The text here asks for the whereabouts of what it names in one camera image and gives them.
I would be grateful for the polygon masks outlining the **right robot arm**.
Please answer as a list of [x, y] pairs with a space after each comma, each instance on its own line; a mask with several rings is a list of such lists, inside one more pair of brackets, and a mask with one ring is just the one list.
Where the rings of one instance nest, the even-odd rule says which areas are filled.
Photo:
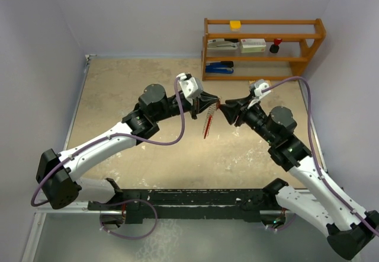
[[378, 212], [367, 211], [339, 187], [317, 164], [317, 158], [294, 134], [297, 126], [290, 109], [274, 107], [266, 114], [259, 103], [245, 98], [220, 105], [227, 122], [248, 125], [269, 144], [271, 159], [298, 179], [315, 197], [297, 194], [280, 180], [263, 196], [269, 209], [291, 210], [325, 235], [332, 249], [346, 260], [353, 259], [375, 237]]

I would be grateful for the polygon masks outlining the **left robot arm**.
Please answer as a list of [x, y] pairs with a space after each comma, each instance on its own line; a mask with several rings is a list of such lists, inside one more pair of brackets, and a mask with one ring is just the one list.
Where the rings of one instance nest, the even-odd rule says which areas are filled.
[[162, 145], [162, 142], [151, 138], [159, 131], [158, 123], [173, 116], [181, 118], [181, 130], [178, 137], [166, 145], [177, 144], [185, 132], [184, 114], [189, 112], [196, 119], [198, 114], [219, 102], [217, 96], [203, 91], [201, 87], [193, 87], [189, 81], [184, 82], [182, 89], [174, 90], [175, 94], [168, 97], [163, 86], [151, 84], [144, 89], [134, 110], [108, 131], [60, 153], [52, 149], [43, 152], [36, 174], [38, 187], [31, 205], [39, 205], [36, 197], [42, 191], [45, 202], [53, 209], [66, 207], [83, 192], [84, 186], [79, 179], [92, 167], [142, 142]]

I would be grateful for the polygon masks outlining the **silver red key holder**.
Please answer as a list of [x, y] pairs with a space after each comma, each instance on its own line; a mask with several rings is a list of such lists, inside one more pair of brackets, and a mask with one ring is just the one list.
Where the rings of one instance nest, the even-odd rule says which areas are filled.
[[215, 103], [211, 104], [207, 110], [207, 115], [206, 115], [204, 127], [203, 127], [203, 139], [206, 139], [206, 137], [209, 135], [214, 114], [219, 109], [219, 106], [220, 106], [220, 99], [218, 99]]

